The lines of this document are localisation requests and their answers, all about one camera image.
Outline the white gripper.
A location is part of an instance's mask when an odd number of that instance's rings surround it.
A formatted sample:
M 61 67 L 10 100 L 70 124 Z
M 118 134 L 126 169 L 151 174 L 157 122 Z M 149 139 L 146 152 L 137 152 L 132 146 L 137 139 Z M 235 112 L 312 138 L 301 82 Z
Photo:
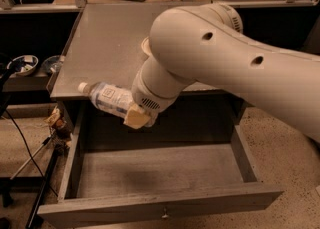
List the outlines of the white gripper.
M 163 112 L 176 101 L 186 87 L 193 83 L 192 79 L 170 73 L 153 56 L 150 56 L 133 81 L 131 92 L 138 105 L 130 106 L 124 124 L 133 129 L 143 127 L 150 120 L 150 115 L 146 111 Z

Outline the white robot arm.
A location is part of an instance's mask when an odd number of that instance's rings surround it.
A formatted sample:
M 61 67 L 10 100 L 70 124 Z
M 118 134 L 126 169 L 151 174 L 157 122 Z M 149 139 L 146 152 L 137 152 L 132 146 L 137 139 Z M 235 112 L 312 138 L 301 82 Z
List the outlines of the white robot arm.
M 167 109 L 187 86 L 222 89 L 320 141 L 320 58 L 242 34 L 232 7 L 212 3 L 162 12 L 149 33 L 151 55 L 138 71 L 134 101 Z

